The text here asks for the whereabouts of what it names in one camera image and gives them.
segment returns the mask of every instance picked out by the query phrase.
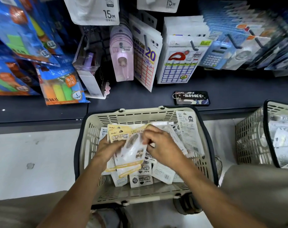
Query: beige plastic basket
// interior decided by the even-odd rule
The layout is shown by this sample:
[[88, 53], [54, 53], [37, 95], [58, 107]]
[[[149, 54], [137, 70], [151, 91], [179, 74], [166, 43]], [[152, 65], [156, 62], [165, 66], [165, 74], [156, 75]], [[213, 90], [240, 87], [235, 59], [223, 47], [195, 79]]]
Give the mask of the beige plastic basket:
[[270, 115], [288, 115], [288, 104], [267, 100], [263, 107], [236, 125], [239, 164], [268, 164], [280, 167], [268, 129]]
[[[208, 179], [214, 182], [215, 185], [218, 185], [214, 148], [208, 131], [195, 107], [169, 108], [160, 106], [158, 108], [120, 109], [87, 114], [82, 122], [74, 154], [75, 178], [78, 178], [87, 166], [88, 161], [93, 157], [98, 146], [101, 127], [107, 126], [110, 123], [140, 124], [154, 121], [177, 121], [176, 110], [196, 112], [196, 121], [205, 156], [198, 156], [192, 159], [198, 169], [202, 171]], [[110, 175], [106, 175], [100, 178], [98, 192], [93, 200], [92, 209], [179, 198], [188, 192], [190, 192], [190, 189], [185, 183], [167, 185], [159, 182], [157, 184], [132, 189], [129, 184], [122, 187], [115, 187]]]

